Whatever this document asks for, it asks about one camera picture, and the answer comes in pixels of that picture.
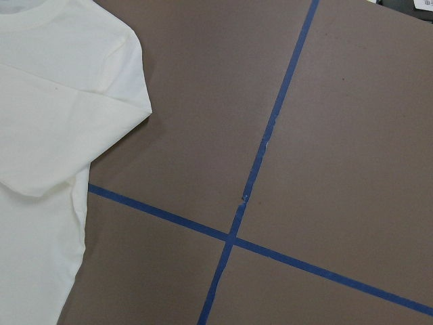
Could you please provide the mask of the cream long-sleeve cat T-shirt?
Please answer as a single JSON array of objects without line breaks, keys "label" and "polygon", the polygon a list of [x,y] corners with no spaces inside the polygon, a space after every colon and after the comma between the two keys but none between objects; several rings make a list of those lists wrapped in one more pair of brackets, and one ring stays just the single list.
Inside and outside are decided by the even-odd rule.
[{"label": "cream long-sleeve cat T-shirt", "polygon": [[152,112],[133,29],[93,1],[1,2],[1,323],[56,324],[91,163]]}]

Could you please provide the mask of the dark box with white label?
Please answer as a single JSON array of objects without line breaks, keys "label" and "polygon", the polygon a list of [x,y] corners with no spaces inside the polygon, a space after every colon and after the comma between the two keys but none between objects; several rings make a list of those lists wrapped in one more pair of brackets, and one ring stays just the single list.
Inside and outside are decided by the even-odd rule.
[{"label": "dark box with white label", "polygon": [[432,22],[432,11],[417,9],[414,1],[410,0],[377,0],[374,3],[400,12],[402,14],[426,21]]}]

